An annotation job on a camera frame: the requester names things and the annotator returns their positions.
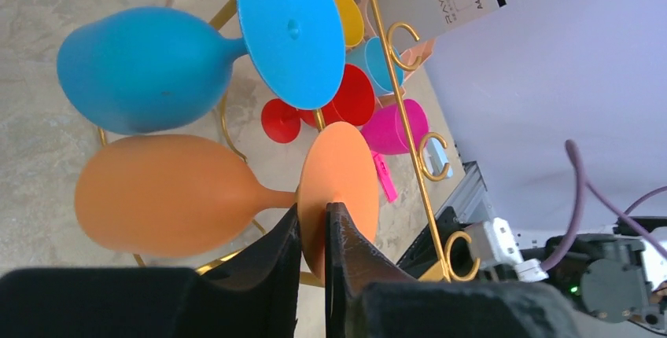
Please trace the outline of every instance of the gold metal rack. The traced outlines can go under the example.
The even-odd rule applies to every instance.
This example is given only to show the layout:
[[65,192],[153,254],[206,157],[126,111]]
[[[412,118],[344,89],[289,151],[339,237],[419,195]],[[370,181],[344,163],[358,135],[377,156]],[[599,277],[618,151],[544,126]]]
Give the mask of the gold metal rack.
[[382,15],[380,13],[380,6],[378,0],[369,0],[370,7],[373,10],[373,17],[375,19],[376,28],[378,28],[378,36],[380,37],[380,42],[382,44],[382,50],[385,54],[385,62],[387,64],[387,69],[389,70],[389,78],[392,80],[392,88],[394,91],[394,96],[396,98],[396,104],[398,105],[399,114],[401,121],[403,123],[403,129],[405,130],[405,136],[410,148],[410,158],[412,158],[412,167],[415,169],[415,175],[417,176],[417,183],[419,185],[419,192],[422,195],[422,202],[424,204],[424,209],[426,210],[426,218],[429,220],[429,230],[431,232],[431,238],[433,239],[433,246],[436,249],[437,253],[437,262],[433,265],[424,275],[420,278],[423,281],[470,281],[477,275],[479,271],[479,259],[475,259],[472,270],[465,276],[460,277],[456,274],[451,268],[451,260],[449,259],[449,252],[454,243],[454,240],[458,238],[463,238],[464,240],[470,242],[470,235],[465,232],[458,232],[455,235],[449,237],[445,249],[442,247],[440,242],[440,235],[438,234],[436,218],[431,207],[431,201],[429,198],[429,192],[426,190],[426,182],[424,177],[426,176],[429,180],[433,182],[438,182],[443,180],[447,173],[449,172],[449,163],[445,164],[442,172],[439,175],[432,175],[426,169],[426,164],[424,162],[424,148],[426,143],[431,138],[435,138],[439,143],[447,148],[447,142],[444,140],[442,135],[436,132],[429,132],[419,143],[419,147],[415,147],[415,142],[412,135],[412,129],[407,120],[407,113],[405,111],[405,104],[403,101],[403,95],[400,92],[400,85],[398,83],[398,78],[396,77],[396,69],[393,65],[401,67],[403,70],[411,72],[416,70],[419,65],[422,63],[422,57],[417,57],[413,64],[405,64],[400,59],[400,55],[394,51],[392,45],[393,33],[397,28],[403,28],[407,30],[412,38],[418,42],[419,35],[414,30],[410,24],[405,22],[396,22],[389,26],[387,32],[385,32],[385,24],[382,22]]
[[[447,148],[448,144],[444,140],[442,135],[436,132],[429,132],[428,134],[426,134],[426,136],[424,136],[424,138],[422,138],[422,140],[419,143],[419,146],[415,146],[414,136],[412,134],[412,130],[410,128],[410,124],[407,119],[407,113],[405,110],[405,104],[403,95],[401,93],[400,84],[398,82],[398,78],[396,77],[396,69],[393,67],[393,65],[396,64],[403,70],[412,72],[415,71],[422,63],[421,56],[418,56],[413,64],[405,64],[404,62],[402,62],[402,60],[400,59],[400,55],[393,50],[392,37],[394,31],[398,28],[403,28],[412,35],[412,38],[416,42],[419,41],[419,36],[415,31],[415,29],[410,24],[407,24],[405,22],[396,22],[394,24],[391,24],[389,26],[389,29],[385,31],[385,24],[382,21],[378,0],[369,0],[369,3],[373,10],[373,17],[375,19],[376,28],[378,29],[378,37],[380,38],[382,50],[385,55],[385,62],[387,64],[387,69],[389,70],[389,77],[392,81],[394,97],[396,99],[396,104],[398,106],[403,128],[405,130],[405,136],[409,143],[412,166],[415,170],[415,175],[417,177],[419,192],[422,197],[424,210],[426,212],[426,217],[428,219],[428,226],[431,233],[431,238],[433,239],[433,245],[436,249],[436,254],[438,258],[436,264],[433,265],[429,270],[427,270],[424,273],[424,275],[420,277],[419,280],[420,281],[470,281],[477,275],[480,265],[479,259],[474,260],[473,268],[468,274],[466,274],[465,276],[459,276],[451,268],[451,260],[449,258],[450,257],[449,253],[451,251],[451,247],[454,241],[459,238],[462,238],[463,240],[466,240],[467,242],[470,243],[471,241],[470,235],[468,235],[465,232],[457,232],[449,237],[449,239],[445,244],[445,247],[443,248],[442,243],[440,242],[440,235],[438,234],[437,230],[435,214],[433,213],[433,208],[431,207],[429,193],[428,190],[426,189],[426,181],[424,179],[428,178],[432,182],[442,181],[447,177],[447,173],[449,172],[450,169],[450,164],[446,163],[444,168],[438,175],[433,175],[428,171],[428,169],[426,168],[423,155],[424,148],[426,147],[428,140],[431,139],[437,140],[445,149]],[[209,21],[209,23],[211,24],[211,26],[213,26],[216,30],[219,31],[229,20],[231,20],[232,17],[234,17],[236,12],[237,12],[237,0],[229,0],[225,4],[225,6],[223,6],[223,8]],[[229,145],[229,147],[247,163],[247,157],[234,146],[234,143],[232,142],[232,139],[227,131],[227,121],[225,119],[226,107],[227,107],[227,94],[224,95],[222,101],[218,106],[220,126],[222,128],[223,136],[225,137],[225,140]],[[315,110],[314,115],[317,128],[318,130],[321,131],[325,127],[325,121],[321,109]],[[98,133],[102,144],[105,145],[106,144],[105,132],[102,129],[98,128]],[[252,222],[260,231],[262,231],[262,234],[266,233],[266,231],[257,221],[253,220]],[[241,250],[242,249],[239,249],[236,252],[232,252],[228,255],[215,259],[210,263],[206,263],[203,266],[199,266],[197,268],[197,272],[199,274],[203,274],[206,271],[209,271],[210,269],[215,268],[216,266],[219,266],[220,264],[233,258]],[[139,266],[145,266],[142,257],[140,255],[135,254],[134,256]],[[302,272],[300,277],[300,282],[306,285],[314,285],[322,287],[322,284],[319,282],[319,280],[310,273]]]

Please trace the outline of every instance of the white connector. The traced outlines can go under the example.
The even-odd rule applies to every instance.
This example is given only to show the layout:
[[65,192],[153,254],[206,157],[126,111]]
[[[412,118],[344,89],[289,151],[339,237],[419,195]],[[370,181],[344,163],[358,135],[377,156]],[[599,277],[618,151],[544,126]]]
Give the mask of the white connector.
[[[656,228],[651,232],[651,236],[657,239],[660,245],[667,248],[667,227]],[[653,288],[657,288],[663,281],[667,281],[667,260],[662,258],[662,255],[650,242],[644,238],[641,240],[645,247],[641,254],[644,271],[646,271],[647,280],[653,284]]]
[[477,222],[465,229],[472,238],[468,244],[473,258],[480,259],[480,270],[500,264],[514,266],[523,262],[510,224],[505,219],[493,218]]
[[514,239],[510,223],[494,218],[478,222],[465,229],[472,241],[468,244],[470,255],[479,258],[480,270],[492,269],[498,265],[514,268],[519,281],[532,283],[543,281],[549,275],[540,267],[537,259],[523,260],[517,241]]
[[543,281],[544,279],[549,278],[547,272],[542,270],[540,261],[537,259],[529,259],[514,265],[514,272],[517,273],[519,281],[524,281],[526,283]]

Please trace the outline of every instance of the red cup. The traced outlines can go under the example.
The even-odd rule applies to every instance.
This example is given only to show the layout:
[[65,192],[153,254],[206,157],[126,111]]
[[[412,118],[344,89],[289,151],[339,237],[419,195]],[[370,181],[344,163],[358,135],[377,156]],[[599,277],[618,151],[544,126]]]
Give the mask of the red cup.
[[[346,64],[338,92],[322,108],[324,122],[331,124],[343,121],[353,126],[362,126],[373,116],[375,101],[373,85],[368,76],[361,68]],[[300,110],[299,116],[308,126],[315,127],[313,111]]]
[[262,108],[262,128],[271,140],[289,143],[301,131],[299,112],[278,98],[270,100]]

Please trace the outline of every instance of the white wall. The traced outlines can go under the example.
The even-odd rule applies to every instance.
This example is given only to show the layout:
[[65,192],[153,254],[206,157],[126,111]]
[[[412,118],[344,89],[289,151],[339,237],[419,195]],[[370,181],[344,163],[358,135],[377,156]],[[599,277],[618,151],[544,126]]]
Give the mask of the white wall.
[[[620,208],[667,184],[667,0],[507,0],[443,35],[426,68],[464,160],[481,163],[512,226],[565,229],[567,138]],[[667,195],[637,215],[667,215]],[[584,226],[613,221],[590,196]],[[584,337],[642,334],[581,321]]]

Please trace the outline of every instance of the pink clothespin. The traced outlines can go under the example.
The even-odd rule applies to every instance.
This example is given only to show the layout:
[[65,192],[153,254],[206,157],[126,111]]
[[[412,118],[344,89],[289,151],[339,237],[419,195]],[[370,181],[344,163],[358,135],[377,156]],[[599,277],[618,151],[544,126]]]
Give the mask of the pink clothespin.
[[378,171],[378,179],[380,180],[380,184],[382,184],[387,200],[389,203],[393,203],[398,198],[398,193],[396,192],[396,187],[394,187],[392,175],[389,173],[389,167],[385,162],[385,157],[375,151],[370,151],[370,154],[373,156],[375,170]]

